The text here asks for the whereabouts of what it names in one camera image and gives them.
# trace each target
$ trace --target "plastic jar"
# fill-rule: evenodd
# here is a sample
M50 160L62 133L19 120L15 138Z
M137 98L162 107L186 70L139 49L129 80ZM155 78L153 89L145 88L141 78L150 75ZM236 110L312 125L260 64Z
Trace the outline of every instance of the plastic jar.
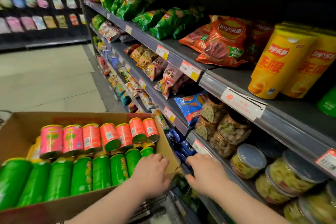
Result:
M225 115L219 122L217 131L227 140L230 144L239 144L250 135L251 122L244 116L236 111L232 111Z
M336 182L329 181L325 190L317 195L307 196L311 215L325 224L336 223Z
M217 131L210 139L210 146L217 151L221 158L228 158L237 150L236 145L229 144L229 142Z
M225 114L225 104L215 96L209 94L202 110L199 112L208 122L218 124L223 115Z
M257 147L250 144L242 144L237 153L232 157L231 167L241 178L250 179L259 170L266 167L267 161L264 154Z
M298 196L327 180L317 167L287 149L269 168L270 177L283 191Z
M203 139L210 141L210 138L216 131L216 125L208 122L201 115L198 118L198 121L195 125L195 132L200 135Z
M307 209L307 201L303 197L285 205L283 214L288 221L294 224L323 224L310 214Z
M270 178L270 167L255 181L258 193L269 203L280 205L295 197L280 189Z
M280 158L287 149L286 146L269 134L258 137L255 146L265 155L268 164Z

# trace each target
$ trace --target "floor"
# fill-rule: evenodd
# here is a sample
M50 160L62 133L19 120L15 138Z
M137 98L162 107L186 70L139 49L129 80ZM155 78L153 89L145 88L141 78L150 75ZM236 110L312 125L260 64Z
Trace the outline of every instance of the floor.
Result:
M0 110L125 112L97 67L91 44L0 55Z

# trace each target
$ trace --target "green chip bag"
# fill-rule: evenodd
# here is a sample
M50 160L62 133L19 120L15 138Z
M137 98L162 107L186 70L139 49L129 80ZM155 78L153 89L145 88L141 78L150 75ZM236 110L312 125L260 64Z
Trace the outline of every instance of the green chip bag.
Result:
M142 0L137 11L138 13L143 14L145 11L148 10L148 7L154 2L155 0Z
M187 15L183 18L179 26L175 29L173 33L173 39L180 39L185 37L193 29L191 27L195 25L204 15L200 12L198 7L191 7Z
M116 14L117 10L119 9L119 7L122 5L124 1L125 0L115 0L111 7L111 13Z
M99 30L100 25L106 21L106 18L103 15L97 14L95 17L92 18L92 24L95 29Z
M163 9L152 10L143 14L139 14L133 19L133 21L140 24L143 31L148 31L159 22L165 13L166 11Z
M181 10L177 7L173 7L169 9L157 25L149 31L155 38L159 40L164 39L173 34L174 30L179 26L186 14L187 10Z
M125 21L129 21L137 14L137 8L141 0L125 0L118 9L116 16Z

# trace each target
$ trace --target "red and white price tag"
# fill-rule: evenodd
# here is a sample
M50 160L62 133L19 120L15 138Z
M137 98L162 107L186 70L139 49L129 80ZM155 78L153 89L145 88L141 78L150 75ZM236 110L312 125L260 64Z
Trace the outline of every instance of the red and white price tag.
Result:
M127 33L129 33L130 35L132 35L132 28L131 28L130 26L126 25L126 27L125 27L125 31L126 31Z
M144 82L142 79L139 80L139 85L140 85L143 89L146 88L146 84L145 84L145 82Z
M224 90L220 98L228 106L240 112L251 121L260 118L267 105L259 100L238 93L229 87Z
M157 45L156 51L157 55L162 57L163 59L167 60L168 59L168 54L169 51L165 48L163 48L161 45Z
M128 72L129 72L129 70L131 70L131 67L127 63L125 64L125 68Z
M167 106L165 106L165 109L163 109L163 114L164 114L168 119L170 119L171 122L174 122L176 116L175 116L175 114L173 114L173 113L170 111L170 109L169 109Z
M336 150L328 150L324 155L317 159L315 163L323 167L333 176L336 176Z
M212 157L210 152L197 139L192 144L192 147L195 149L195 151L197 151L197 153L209 154Z
M183 60L180 70L185 73L187 76L189 76L191 79L193 79L195 82L197 82L201 71L194 66L190 65L187 61Z

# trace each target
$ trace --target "hand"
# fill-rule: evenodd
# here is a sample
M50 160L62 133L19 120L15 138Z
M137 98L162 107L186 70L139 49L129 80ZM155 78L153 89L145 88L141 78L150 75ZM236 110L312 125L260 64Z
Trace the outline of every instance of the hand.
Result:
M169 159L162 154L150 154L137 163L130 180L143 192L144 200L161 196L168 190L171 179L164 179Z
M208 154L195 154L187 158L187 164L194 170L194 176L186 175L192 188L204 196L214 198L225 183L230 182L223 165Z

